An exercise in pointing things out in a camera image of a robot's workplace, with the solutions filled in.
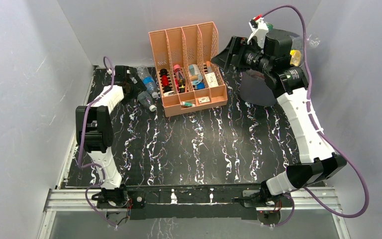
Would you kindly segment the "clear bottle blue label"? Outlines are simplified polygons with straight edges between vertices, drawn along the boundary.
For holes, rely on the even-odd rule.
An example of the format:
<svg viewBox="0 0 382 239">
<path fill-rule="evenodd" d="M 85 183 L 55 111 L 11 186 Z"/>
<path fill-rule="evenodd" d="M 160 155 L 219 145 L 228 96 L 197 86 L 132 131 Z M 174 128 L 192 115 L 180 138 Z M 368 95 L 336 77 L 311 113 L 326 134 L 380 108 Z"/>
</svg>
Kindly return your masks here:
<svg viewBox="0 0 382 239">
<path fill-rule="evenodd" d="M 137 67 L 137 75 L 140 77 L 143 84 L 145 85 L 148 94 L 154 99 L 158 98 L 158 88 L 148 68 L 145 66 Z"/>
</svg>

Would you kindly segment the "clear bottle dark green label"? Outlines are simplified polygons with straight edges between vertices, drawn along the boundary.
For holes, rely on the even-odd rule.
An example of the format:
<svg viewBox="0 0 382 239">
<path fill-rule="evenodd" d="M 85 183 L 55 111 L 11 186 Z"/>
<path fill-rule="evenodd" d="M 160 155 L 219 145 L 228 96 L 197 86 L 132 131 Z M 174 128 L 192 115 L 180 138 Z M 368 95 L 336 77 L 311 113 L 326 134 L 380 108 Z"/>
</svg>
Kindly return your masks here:
<svg viewBox="0 0 382 239">
<path fill-rule="evenodd" d="M 140 92 L 137 96 L 137 100 L 142 106 L 147 108 L 149 111 L 155 112 L 157 110 L 157 107 L 155 106 L 152 97 L 148 94 L 148 92 Z"/>
</svg>

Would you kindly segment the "yellow juice bottle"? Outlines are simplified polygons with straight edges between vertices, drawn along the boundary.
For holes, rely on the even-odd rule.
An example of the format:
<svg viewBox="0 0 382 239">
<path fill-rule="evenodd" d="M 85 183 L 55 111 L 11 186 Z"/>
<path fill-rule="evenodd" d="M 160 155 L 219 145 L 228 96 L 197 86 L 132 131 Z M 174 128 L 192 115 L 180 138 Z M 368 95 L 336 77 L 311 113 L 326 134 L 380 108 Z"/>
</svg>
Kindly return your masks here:
<svg viewBox="0 0 382 239">
<path fill-rule="evenodd" d="M 303 55 L 299 50 L 291 50 L 290 51 L 291 60 L 290 64 L 296 67 L 299 67 L 303 62 Z"/>
</svg>

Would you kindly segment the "green tinted bottle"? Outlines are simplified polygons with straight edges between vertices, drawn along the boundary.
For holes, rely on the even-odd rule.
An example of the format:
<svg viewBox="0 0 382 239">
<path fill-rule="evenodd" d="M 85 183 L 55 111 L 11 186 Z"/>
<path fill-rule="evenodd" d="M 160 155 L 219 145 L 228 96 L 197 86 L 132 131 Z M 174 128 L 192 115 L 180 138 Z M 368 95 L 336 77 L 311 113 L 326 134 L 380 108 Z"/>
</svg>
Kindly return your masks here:
<svg viewBox="0 0 382 239">
<path fill-rule="evenodd" d="M 268 22 L 266 22 L 266 26 L 268 27 L 268 30 L 272 30 L 274 28 L 274 26 Z"/>
</svg>

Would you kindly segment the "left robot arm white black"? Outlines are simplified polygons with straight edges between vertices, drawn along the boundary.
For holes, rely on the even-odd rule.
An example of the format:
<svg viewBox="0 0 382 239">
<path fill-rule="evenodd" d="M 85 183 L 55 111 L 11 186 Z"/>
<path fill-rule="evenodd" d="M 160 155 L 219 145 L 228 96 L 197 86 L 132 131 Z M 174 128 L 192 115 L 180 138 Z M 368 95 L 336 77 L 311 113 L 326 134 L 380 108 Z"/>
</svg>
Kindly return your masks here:
<svg viewBox="0 0 382 239">
<path fill-rule="evenodd" d="M 76 138 L 79 153 L 86 152 L 99 176 L 100 192 L 92 196 L 98 208 L 124 208 L 129 201 L 112 152 L 114 132 L 110 114 L 118 104 L 135 96 L 139 87 L 129 66 L 109 69 L 110 83 L 93 101 L 76 108 Z"/>
</svg>

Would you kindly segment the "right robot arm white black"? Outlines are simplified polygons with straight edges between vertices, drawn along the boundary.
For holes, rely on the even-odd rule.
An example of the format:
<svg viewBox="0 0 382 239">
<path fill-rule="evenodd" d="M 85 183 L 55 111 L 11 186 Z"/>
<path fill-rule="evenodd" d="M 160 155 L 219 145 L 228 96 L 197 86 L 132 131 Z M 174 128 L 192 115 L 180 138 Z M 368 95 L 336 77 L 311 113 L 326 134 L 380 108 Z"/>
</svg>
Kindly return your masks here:
<svg viewBox="0 0 382 239">
<path fill-rule="evenodd" d="M 287 116 L 299 149 L 300 162 L 263 181 L 259 191 L 245 190 L 236 202 L 243 206 L 273 206 L 294 190 L 335 175 L 346 160 L 322 139 L 315 128 L 314 112 L 308 111 L 308 80 L 303 69 L 291 62 L 292 39 L 284 30 L 267 32 L 264 47 L 256 40 L 232 36 L 224 50 L 211 59 L 223 70 L 254 70 L 264 75 L 277 102 Z"/>
</svg>

